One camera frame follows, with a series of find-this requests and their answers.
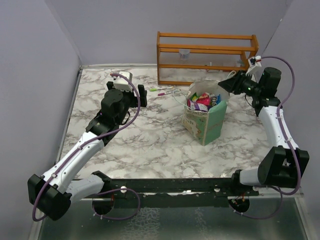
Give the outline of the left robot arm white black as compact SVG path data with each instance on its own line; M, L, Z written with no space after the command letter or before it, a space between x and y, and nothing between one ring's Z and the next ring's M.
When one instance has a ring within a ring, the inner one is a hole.
M101 101L101 109L89 122L76 145L51 169L41 176L33 174L27 181L29 201L33 204L32 219L39 221L36 211L40 210L51 220L60 219L71 204L91 195L101 198L115 192L126 193L129 188L113 189L110 179L97 171L88 178L76 181L74 177L82 167L133 120L126 118L130 108L147 106L147 91L139 84L127 84L121 89L115 82L107 83L107 92Z

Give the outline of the red snack packet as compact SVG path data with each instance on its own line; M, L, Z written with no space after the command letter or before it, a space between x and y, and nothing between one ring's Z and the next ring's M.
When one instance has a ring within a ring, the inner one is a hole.
M205 106L211 105L211 98L208 93L203 93L201 96L198 97L198 99L195 101L197 104L202 104Z

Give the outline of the green paper bag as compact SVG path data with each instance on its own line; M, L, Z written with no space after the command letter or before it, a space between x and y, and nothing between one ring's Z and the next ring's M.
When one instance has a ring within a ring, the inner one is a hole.
M220 95L221 101L216 106L207 106L208 112L195 111L190 108L190 96L197 93L200 97L203 93ZM221 136L221 130L225 119L230 94L218 86L217 80L206 79L193 82L185 97L182 114L182 125L202 145L206 146Z

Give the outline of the purple snack packet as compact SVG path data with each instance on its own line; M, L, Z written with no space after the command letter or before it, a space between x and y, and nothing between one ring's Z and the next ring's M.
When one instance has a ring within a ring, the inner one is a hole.
M190 109L193 111L208 112L208 107L202 103L190 102Z

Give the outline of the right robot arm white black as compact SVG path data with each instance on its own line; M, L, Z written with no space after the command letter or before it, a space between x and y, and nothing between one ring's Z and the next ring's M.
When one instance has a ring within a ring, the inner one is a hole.
M229 189L236 196L246 192L248 186L275 186L294 190L300 187L310 156L295 143L286 125L281 101L276 97L281 75L280 70L267 67L259 82L255 82L241 70L218 83L228 93L252 97L251 105L263 124L271 146L257 168L235 172L237 179L230 182Z

